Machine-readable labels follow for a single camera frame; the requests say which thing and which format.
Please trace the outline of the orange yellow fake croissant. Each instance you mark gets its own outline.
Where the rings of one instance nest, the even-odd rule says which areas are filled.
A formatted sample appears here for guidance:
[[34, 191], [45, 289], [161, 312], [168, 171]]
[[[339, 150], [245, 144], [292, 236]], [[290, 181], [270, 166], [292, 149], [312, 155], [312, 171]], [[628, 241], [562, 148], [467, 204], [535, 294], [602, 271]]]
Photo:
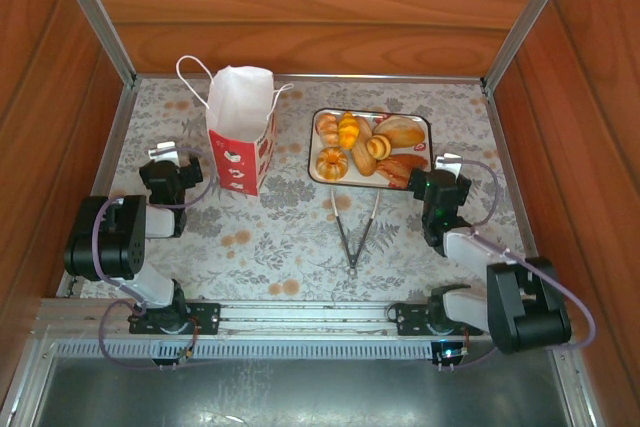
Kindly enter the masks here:
[[360, 132], [356, 117], [345, 112], [338, 122], [339, 147], [343, 150], [351, 150], [355, 145]]

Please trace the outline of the shiny metal sheet panel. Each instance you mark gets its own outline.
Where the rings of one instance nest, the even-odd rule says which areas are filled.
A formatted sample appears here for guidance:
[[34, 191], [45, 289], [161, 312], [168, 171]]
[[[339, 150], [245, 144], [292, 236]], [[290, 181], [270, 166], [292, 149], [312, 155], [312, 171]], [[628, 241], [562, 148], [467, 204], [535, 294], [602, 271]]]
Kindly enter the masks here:
[[568, 427], [548, 356], [425, 361], [224, 360], [135, 372], [53, 364], [33, 427]]

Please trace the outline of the aluminium mounting rail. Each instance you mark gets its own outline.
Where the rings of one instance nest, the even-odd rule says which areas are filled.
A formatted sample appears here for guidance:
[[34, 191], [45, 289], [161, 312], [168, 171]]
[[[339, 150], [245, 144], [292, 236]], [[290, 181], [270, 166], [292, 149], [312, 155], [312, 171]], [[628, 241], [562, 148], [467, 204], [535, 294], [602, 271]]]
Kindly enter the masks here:
[[[202, 340], [395, 340], [389, 302], [222, 301], [216, 335]], [[130, 309], [106, 298], [45, 299], [30, 333], [35, 337], [97, 338], [105, 319], [109, 340], [129, 336]]]

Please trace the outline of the aluminium side edge strip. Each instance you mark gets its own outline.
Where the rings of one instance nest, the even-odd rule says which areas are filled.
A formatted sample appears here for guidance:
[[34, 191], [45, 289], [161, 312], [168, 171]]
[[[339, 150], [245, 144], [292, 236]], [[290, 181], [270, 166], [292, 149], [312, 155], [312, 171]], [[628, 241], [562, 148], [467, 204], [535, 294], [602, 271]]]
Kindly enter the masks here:
[[122, 89], [103, 154], [92, 185], [91, 195], [108, 195], [118, 166], [131, 115], [139, 91], [139, 81]]
[[514, 164], [508, 148], [504, 128], [502, 126], [497, 105], [494, 100], [493, 92], [488, 88], [483, 88], [484, 96], [487, 100], [487, 115], [491, 124], [492, 132], [495, 138], [498, 155], [504, 171], [507, 189], [514, 208], [516, 221], [518, 224], [524, 254], [527, 257], [537, 257], [538, 250], [531, 225], [524, 205], [523, 197], [519, 188]]

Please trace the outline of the red and white paper bag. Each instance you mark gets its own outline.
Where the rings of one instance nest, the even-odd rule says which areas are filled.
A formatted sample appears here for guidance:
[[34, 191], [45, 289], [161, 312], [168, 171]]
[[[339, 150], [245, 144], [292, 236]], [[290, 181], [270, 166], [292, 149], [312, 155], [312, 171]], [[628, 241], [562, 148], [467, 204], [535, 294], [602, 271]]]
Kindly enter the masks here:
[[257, 196], [276, 145], [275, 109], [293, 88], [274, 85], [274, 74], [253, 66], [227, 66], [209, 77], [205, 107], [207, 132], [222, 188]]

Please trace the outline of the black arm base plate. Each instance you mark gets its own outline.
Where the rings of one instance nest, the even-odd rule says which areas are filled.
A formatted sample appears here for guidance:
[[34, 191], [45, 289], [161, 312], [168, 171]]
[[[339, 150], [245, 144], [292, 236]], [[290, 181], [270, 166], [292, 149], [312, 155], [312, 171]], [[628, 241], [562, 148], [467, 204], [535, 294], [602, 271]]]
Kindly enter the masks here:
[[164, 308], [148, 309], [144, 315], [128, 317], [129, 333], [133, 335], [216, 335], [220, 323], [221, 305], [190, 302]]
[[476, 327], [448, 319], [444, 308], [438, 303], [431, 306], [398, 302], [391, 304], [385, 315], [388, 322], [396, 325], [399, 336], [484, 335], [484, 332]]

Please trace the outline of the small swirl fake bun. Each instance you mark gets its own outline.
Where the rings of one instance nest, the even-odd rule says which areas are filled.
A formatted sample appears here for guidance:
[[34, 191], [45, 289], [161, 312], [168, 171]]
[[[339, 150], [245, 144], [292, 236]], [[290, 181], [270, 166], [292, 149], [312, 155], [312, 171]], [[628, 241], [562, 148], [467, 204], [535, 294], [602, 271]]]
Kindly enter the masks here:
[[366, 142], [366, 148], [369, 154], [377, 161], [386, 159], [391, 155], [392, 151], [390, 140], [382, 134], [374, 134], [369, 138]]

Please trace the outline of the orange ring fake cake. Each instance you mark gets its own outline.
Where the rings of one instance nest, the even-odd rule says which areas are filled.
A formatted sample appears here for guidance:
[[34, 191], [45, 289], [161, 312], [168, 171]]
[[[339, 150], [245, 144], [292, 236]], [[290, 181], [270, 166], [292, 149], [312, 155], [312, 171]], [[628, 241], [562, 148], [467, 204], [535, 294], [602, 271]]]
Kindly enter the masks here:
[[346, 154], [340, 148], [327, 147], [320, 151], [315, 167], [322, 179], [337, 181], [346, 175], [349, 163]]

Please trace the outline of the metal tongs with white tips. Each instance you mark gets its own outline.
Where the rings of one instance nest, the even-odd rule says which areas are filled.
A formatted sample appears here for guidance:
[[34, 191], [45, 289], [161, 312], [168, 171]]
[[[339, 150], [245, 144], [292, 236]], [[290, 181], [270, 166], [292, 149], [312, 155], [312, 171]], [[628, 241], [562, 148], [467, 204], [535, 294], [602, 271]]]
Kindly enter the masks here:
[[338, 232], [339, 232], [339, 235], [340, 235], [340, 240], [341, 240], [342, 246], [344, 248], [344, 252], [345, 252], [347, 261], [348, 261], [347, 274], [348, 274], [348, 276], [350, 278], [355, 279], [357, 277], [357, 275], [358, 275], [358, 263], [359, 263], [360, 256], [361, 256], [361, 254], [362, 254], [362, 252], [364, 250], [365, 243], [366, 243], [369, 231], [370, 231], [370, 229], [372, 227], [372, 224], [373, 224], [373, 222], [374, 222], [374, 220], [376, 218], [376, 215], [378, 213], [378, 207], [379, 207], [379, 203], [380, 203], [380, 193], [376, 194], [374, 205], [373, 205], [373, 209], [372, 209], [371, 214], [370, 214], [370, 216], [369, 216], [369, 218], [368, 218], [368, 220], [367, 220], [367, 222], [365, 224], [365, 228], [364, 228], [362, 237], [361, 237], [361, 239], [360, 239], [360, 241], [358, 243], [357, 250], [354, 253], [352, 253], [350, 251], [350, 248], [349, 248], [349, 242], [348, 242], [348, 239], [347, 239], [347, 236], [345, 234], [345, 230], [344, 230], [341, 218], [340, 218], [339, 209], [338, 209], [337, 203], [336, 203], [336, 195], [335, 195], [335, 191], [334, 191], [333, 187], [330, 188], [330, 201], [331, 201], [331, 207], [332, 207], [332, 210], [333, 210], [335, 221], [337, 223]]

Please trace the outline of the pale twisted fake croissant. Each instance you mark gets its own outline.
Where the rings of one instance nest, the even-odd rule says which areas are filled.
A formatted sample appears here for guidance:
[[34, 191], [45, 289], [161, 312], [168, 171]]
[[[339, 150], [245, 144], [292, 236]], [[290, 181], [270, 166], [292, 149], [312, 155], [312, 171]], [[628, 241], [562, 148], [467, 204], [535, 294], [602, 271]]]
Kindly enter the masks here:
[[325, 148], [339, 146], [338, 121], [333, 114], [321, 114], [316, 120], [315, 127]]

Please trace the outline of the aluminium rear edge strip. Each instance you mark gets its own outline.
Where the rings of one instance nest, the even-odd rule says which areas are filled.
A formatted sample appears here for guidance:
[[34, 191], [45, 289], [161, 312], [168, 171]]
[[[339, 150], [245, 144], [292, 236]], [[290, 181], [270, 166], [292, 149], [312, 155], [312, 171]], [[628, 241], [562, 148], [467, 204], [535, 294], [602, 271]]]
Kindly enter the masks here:
[[[481, 85], [482, 79], [473, 76], [425, 76], [425, 75], [347, 75], [347, 74], [271, 74], [272, 83], [297, 83], [297, 82], [356, 82], [356, 83], [409, 83], [409, 84], [470, 84]], [[154, 80], [186, 80], [195, 82], [204, 80], [209, 82], [211, 77], [204, 74], [136, 74], [129, 81], [133, 84], [143, 79]]]

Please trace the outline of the aluminium frame post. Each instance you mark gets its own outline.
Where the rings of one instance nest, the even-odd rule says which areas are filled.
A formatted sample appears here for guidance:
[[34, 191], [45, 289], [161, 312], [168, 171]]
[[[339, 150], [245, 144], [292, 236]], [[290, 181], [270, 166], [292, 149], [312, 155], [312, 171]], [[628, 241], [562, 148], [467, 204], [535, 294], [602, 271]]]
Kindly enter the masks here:
[[76, 0], [123, 83], [133, 87], [137, 72], [101, 0]]
[[484, 87], [493, 93], [549, 0], [528, 0], [507, 34], [487, 74]]

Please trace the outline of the brown fake pastry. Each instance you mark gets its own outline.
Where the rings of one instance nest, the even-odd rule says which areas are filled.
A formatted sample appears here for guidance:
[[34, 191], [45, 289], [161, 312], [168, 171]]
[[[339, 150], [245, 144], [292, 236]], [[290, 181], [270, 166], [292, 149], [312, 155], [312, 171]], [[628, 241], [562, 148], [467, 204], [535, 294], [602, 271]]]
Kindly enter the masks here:
[[377, 162], [375, 172], [384, 177], [393, 188], [406, 190], [414, 169], [424, 171], [429, 161], [415, 154], [392, 154]]

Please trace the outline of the large round brown fake bun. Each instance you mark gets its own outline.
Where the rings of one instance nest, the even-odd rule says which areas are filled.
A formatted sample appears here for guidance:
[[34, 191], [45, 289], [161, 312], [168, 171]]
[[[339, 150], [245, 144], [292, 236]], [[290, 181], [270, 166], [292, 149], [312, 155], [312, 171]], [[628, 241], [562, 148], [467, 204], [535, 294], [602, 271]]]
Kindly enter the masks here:
[[407, 117], [391, 116], [377, 125], [373, 132], [385, 136], [392, 148], [408, 148], [425, 140], [425, 132], [421, 125]]

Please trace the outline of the long tan fake roll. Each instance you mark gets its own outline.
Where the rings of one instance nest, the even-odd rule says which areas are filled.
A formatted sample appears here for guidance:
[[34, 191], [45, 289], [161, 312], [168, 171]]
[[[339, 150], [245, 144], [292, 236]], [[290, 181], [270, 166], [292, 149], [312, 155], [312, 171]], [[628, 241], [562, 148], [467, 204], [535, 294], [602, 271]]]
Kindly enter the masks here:
[[377, 160], [367, 149], [367, 142], [371, 139], [373, 133], [368, 122], [363, 117], [356, 116], [355, 121], [359, 126], [359, 133], [351, 149], [351, 156], [359, 173], [362, 176], [369, 177], [374, 174], [377, 164]]

